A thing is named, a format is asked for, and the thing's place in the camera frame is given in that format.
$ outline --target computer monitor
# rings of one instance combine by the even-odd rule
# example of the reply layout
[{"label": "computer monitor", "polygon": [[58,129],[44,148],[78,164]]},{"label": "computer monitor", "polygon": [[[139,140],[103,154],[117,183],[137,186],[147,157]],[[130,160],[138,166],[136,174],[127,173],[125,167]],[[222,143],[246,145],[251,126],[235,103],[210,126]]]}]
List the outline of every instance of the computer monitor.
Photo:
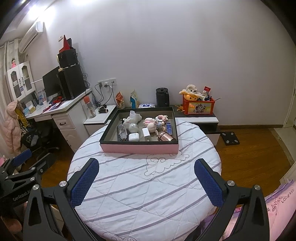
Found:
[{"label": "computer monitor", "polygon": [[42,77],[44,89],[47,97],[61,92],[59,77],[57,75],[58,73],[59,73],[59,67],[56,67]]}]

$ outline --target wall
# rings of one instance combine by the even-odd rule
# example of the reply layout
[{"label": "wall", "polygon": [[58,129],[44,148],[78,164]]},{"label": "wall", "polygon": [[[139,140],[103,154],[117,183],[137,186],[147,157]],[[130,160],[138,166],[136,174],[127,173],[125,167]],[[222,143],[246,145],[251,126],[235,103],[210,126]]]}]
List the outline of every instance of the wall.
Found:
[{"label": "wall", "polygon": [[28,50],[35,80],[58,65],[65,34],[91,86],[116,78],[127,101],[135,89],[142,103],[155,103],[155,89],[167,87],[177,104],[188,84],[206,85],[222,97],[220,124],[285,120],[294,44],[260,0],[60,0],[41,18],[46,32]]}]

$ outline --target wall socket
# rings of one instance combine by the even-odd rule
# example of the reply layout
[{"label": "wall socket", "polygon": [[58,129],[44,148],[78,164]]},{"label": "wall socket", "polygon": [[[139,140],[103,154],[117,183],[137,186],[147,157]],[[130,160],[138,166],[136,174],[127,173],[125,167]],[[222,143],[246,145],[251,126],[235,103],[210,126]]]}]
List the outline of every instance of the wall socket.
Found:
[{"label": "wall socket", "polygon": [[102,88],[104,88],[104,85],[106,85],[106,84],[109,86],[112,86],[112,84],[113,84],[113,86],[117,85],[116,79],[98,81],[98,84],[100,84],[100,83],[102,84]]}]

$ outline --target cabinet glass panel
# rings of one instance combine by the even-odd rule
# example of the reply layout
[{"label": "cabinet glass panel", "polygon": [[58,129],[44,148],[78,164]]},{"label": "cabinet glass panel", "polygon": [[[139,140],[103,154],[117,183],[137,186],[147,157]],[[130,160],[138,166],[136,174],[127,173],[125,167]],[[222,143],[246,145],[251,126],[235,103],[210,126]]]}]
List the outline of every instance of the cabinet glass panel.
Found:
[{"label": "cabinet glass panel", "polygon": [[11,80],[12,80],[12,83],[13,83],[13,89],[15,91],[15,96],[17,98],[19,98],[22,95],[22,93],[20,91],[20,86],[19,86],[19,84],[17,82],[17,73],[15,71],[12,71],[10,76],[11,76]]},{"label": "cabinet glass panel", "polygon": [[29,78],[29,73],[28,73],[28,68],[27,66],[23,66],[22,67],[22,75],[24,77],[24,81],[25,81],[25,85],[26,85],[26,89],[30,90],[32,89],[32,85],[31,85],[31,81]]}]

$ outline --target black kettle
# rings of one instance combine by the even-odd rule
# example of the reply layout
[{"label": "black kettle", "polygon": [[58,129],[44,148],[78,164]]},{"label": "black kettle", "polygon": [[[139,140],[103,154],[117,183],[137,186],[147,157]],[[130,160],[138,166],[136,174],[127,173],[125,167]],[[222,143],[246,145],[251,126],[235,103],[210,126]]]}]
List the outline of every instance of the black kettle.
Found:
[{"label": "black kettle", "polygon": [[157,105],[157,107],[169,107],[170,106],[170,96],[168,94],[167,88],[157,88],[156,89],[156,105]]}]

